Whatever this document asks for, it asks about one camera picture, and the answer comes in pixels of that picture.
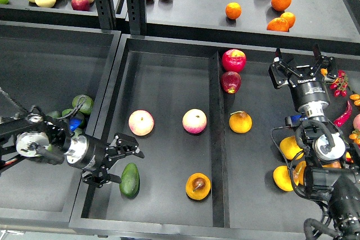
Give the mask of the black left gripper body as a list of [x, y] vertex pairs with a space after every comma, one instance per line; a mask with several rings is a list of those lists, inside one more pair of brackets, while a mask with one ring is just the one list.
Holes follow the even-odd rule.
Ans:
[[137, 140], [122, 133], [116, 133], [111, 143], [85, 134], [71, 139], [65, 156], [68, 165], [82, 171], [84, 183], [101, 188], [110, 183], [109, 170], [116, 162], [135, 150], [140, 150]]

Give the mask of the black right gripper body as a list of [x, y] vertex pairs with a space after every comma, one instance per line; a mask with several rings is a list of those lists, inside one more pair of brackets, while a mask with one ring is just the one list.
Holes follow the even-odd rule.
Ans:
[[296, 112], [322, 112], [330, 104], [326, 83], [338, 78], [335, 59], [324, 55], [316, 57], [313, 65], [300, 66], [277, 56], [268, 72], [275, 89], [289, 88]]

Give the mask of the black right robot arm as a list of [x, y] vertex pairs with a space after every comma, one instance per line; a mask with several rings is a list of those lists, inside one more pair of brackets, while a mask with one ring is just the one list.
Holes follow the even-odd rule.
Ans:
[[303, 229], [306, 239], [325, 234], [333, 239], [359, 239], [359, 147], [348, 143], [324, 110], [330, 104], [326, 83], [338, 78], [335, 59], [313, 47], [314, 61], [292, 65], [281, 50], [269, 66], [274, 88], [289, 87], [297, 115], [285, 119], [285, 128], [294, 131], [300, 148], [296, 156], [305, 159], [304, 187], [293, 178], [295, 166], [286, 161], [290, 184], [295, 193], [315, 202], [321, 220], [308, 218]]

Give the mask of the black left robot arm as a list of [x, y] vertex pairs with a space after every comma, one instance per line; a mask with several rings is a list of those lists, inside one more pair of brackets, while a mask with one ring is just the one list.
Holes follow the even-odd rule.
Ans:
[[13, 117], [1, 118], [1, 155], [14, 153], [14, 157], [1, 160], [1, 171], [25, 159], [53, 165], [67, 162], [81, 170], [84, 183], [101, 188], [109, 182], [122, 182], [121, 177], [109, 173], [118, 160], [130, 155], [144, 158], [131, 136], [117, 133], [111, 143], [106, 143], [87, 134], [75, 135], [82, 122], [76, 115], [90, 99], [86, 95], [76, 98], [69, 113], [54, 118], [38, 106], [27, 110], [3, 90], [1, 94], [20, 110]]

